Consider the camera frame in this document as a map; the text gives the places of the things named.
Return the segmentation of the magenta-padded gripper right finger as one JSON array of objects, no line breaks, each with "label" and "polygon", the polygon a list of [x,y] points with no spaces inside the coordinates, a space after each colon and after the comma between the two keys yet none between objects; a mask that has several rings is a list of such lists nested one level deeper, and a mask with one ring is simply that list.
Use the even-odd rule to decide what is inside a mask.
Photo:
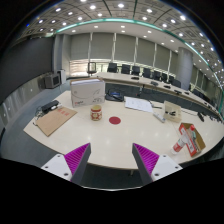
[{"label": "magenta-padded gripper right finger", "polygon": [[158,155],[137,143],[132,145],[132,154],[135,158],[143,185],[147,185],[182,169],[168,155]]}]

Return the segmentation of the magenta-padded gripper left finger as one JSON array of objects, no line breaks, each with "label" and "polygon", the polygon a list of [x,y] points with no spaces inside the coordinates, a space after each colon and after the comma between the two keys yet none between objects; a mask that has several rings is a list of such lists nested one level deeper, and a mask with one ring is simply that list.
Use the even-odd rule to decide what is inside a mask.
[{"label": "magenta-padded gripper left finger", "polygon": [[42,166],[42,169],[79,185],[90,154],[91,144],[87,143],[65,155],[56,154]]}]

